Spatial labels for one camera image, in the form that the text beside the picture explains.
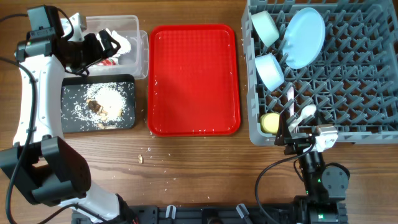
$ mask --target wooden table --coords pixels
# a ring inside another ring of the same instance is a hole
[[[26,12],[39,3],[16,0],[0,6],[0,17]],[[52,4],[68,15],[86,16],[134,14],[140,29],[150,34],[162,24],[224,23],[236,33],[242,124],[231,136],[159,138],[146,126],[147,81],[137,81],[136,126],[125,131],[66,134],[65,139],[87,161],[92,179],[103,188],[120,194],[130,205],[169,204],[255,205],[254,183],[270,163],[285,158],[282,147],[257,147],[249,140],[246,93],[246,62],[243,56],[241,16],[246,2],[232,1],[142,1],[90,2],[77,0]],[[0,25],[0,55],[12,58],[17,42],[30,30],[26,18],[14,18]],[[21,103],[21,75],[12,65],[0,63],[0,149],[12,146]],[[138,155],[144,163],[138,163]],[[398,149],[395,145],[357,146],[337,144],[325,154],[327,162],[339,162],[351,171],[347,190],[350,223],[396,223],[398,220]],[[9,179],[0,172],[0,223],[7,223],[4,198]],[[264,203],[291,202],[305,194],[292,162],[280,165],[261,181]],[[18,190],[12,210],[19,223],[37,223],[57,207],[32,206]],[[65,211],[52,223],[69,223]]]

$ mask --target gray dish rack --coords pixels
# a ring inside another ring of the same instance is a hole
[[[316,104],[327,121],[336,124],[339,142],[398,143],[398,21],[392,1],[268,2],[276,1],[248,0],[242,17],[253,144],[274,145],[275,135],[261,131],[262,114],[281,113],[294,104],[295,115],[287,120],[289,124],[310,103]],[[311,65],[295,70],[285,64],[282,39],[294,14],[305,7],[312,7],[323,16],[325,43]],[[251,22],[252,14],[265,10],[280,32],[280,39],[269,48],[261,42]],[[264,86],[254,64],[255,57],[264,54],[274,54],[285,75],[284,84],[273,92]],[[287,101],[290,87],[294,87],[295,99]],[[293,137],[314,131],[314,125],[314,117],[307,118],[299,127],[300,133]]]

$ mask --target red tray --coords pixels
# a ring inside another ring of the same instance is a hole
[[[148,127],[159,136],[232,134],[241,124],[236,46],[223,24],[150,34]]]

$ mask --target black tray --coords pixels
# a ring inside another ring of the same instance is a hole
[[[102,75],[88,78],[64,78],[61,91],[61,123],[64,133],[82,131],[102,131],[97,127],[98,122],[83,121],[73,110],[79,104],[84,114],[89,114],[90,109],[84,97],[88,87],[97,83],[116,83],[122,89],[122,96],[126,99],[126,107],[121,115],[121,121],[100,121],[105,126],[114,126],[116,129],[129,129],[134,126],[135,114],[135,82],[132,75]]]

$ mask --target cable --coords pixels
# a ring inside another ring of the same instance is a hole
[[[62,37],[62,38],[64,38],[64,39],[66,39],[66,40],[69,40],[69,39],[71,39],[71,38],[73,37],[73,35],[74,35],[74,33],[75,33],[75,30],[73,29],[72,22],[70,22],[69,17],[66,15],[66,13],[64,13],[64,12],[62,11],[62,9],[57,8],[57,10],[58,10],[59,12],[61,12],[62,15],[65,16],[65,18],[67,18],[67,20],[68,20],[68,22],[69,22],[69,24],[70,24],[70,27],[72,28],[72,30],[70,31],[70,33],[69,33],[68,35],[66,35],[65,37]]]
[[[0,57],[0,60],[10,63],[10,64],[13,64],[13,65],[19,67],[20,69],[22,69],[26,73],[26,75],[29,77],[30,84],[32,85],[32,106],[30,107],[29,128],[27,130],[26,142],[25,142],[25,145],[24,145],[22,152],[19,156],[18,162],[14,168],[14,172],[11,175],[10,183],[8,185],[7,195],[6,195],[6,215],[7,215],[8,221],[11,224],[15,224],[16,222],[13,219],[12,214],[11,214],[11,194],[12,194],[12,188],[14,187],[15,179],[17,177],[17,173],[19,171],[19,168],[21,168],[22,161],[25,160],[25,157],[27,154],[27,148],[30,143],[30,139],[32,138],[32,134],[34,132],[34,121],[35,121],[34,118],[35,118],[35,108],[36,108],[36,101],[37,101],[37,99],[36,99],[37,92],[36,92],[35,78],[34,78],[33,74],[31,74],[31,72],[27,68],[25,68],[25,66],[23,66],[17,62],[14,62],[12,60],[9,60],[7,58],[3,58],[3,57]]]
[[[0,19],[0,22],[5,21],[10,18],[13,18],[13,17],[27,17],[27,14],[26,13],[17,13],[17,14],[11,14],[8,16],[4,16],[3,18]]]
[[[80,209],[80,210],[82,210],[83,212],[86,212],[86,213],[88,213],[89,215],[92,215],[92,216],[94,216],[95,218],[101,220],[103,223],[109,223],[109,222],[106,221],[104,218],[100,217],[98,214],[93,213],[92,211],[90,211],[90,210],[88,210],[88,209],[86,209],[86,208],[80,206],[80,205],[77,204],[77,203],[73,203],[73,204],[66,205],[66,206],[60,208],[59,210],[57,210],[57,211],[54,212],[52,215],[50,215],[49,217],[47,217],[45,220],[39,222],[38,224],[47,223],[47,222],[50,221],[52,218],[56,217],[59,213],[63,212],[64,210],[66,210],[67,208],[70,208],[70,207],[74,207],[76,210]]]
[[[265,169],[260,173],[259,177],[257,178],[257,180],[256,180],[256,186],[255,186],[255,189],[254,189],[254,195],[256,196],[257,204],[258,204],[259,207],[260,207],[260,211],[262,211],[262,212],[266,215],[266,217],[268,218],[268,220],[270,220],[272,223],[279,224],[279,222],[277,222],[276,220],[274,220],[274,219],[264,210],[264,208],[263,208],[262,205],[261,205],[260,198],[259,198],[259,192],[258,192],[259,183],[260,183],[261,177],[262,177],[268,170],[270,170],[271,168],[273,168],[274,166],[277,166],[277,165],[279,165],[279,164],[281,164],[281,163],[283,163],[283,162],[287,162],[287,161],[291,161],[291,160],[294,160],[294,159],[298,159],[298,158],[300,158],[300,157],[302,157],[302,156],[307,155],[308,153],[310,153],[310,152],[312,151],[313,147],[314,147],[314,145],[312,144],[312,145],[310,146],[310,148],[309,148],[306,152],[304,152],[303,154],[301,154],[301,155],[292,156],[292,157],[289,157],[289,158],[286,158],[286,159],[282,159],[282,160],[279,160],[279,161],[277,161],[277,162],[275,162],[275,163],[269,165],[267,168],[265,168]]]
[[[294,163],[293,163],[294,171],[296,171],[296,174],[298,175],[298,177],[300,178],[300,180],[301,180],[302,182],[304,182],[304,178],[301,176],[300,172],[297,170],[297,167],[296,167],[296,162],[297,162],[297,161],[298,161],[298,159],[294,160]]]
[[[84,71],[82,71],[81,73],[74,73],[74,72],[69,72],[67,69],[65,69],[66,73],[72,74],[72,75],[77,75],[77,76],[81,76],[83,78],[87,78],[88,75],[90,74],[90,72],[88,71],[88,67],[86,67],[84,69]]]

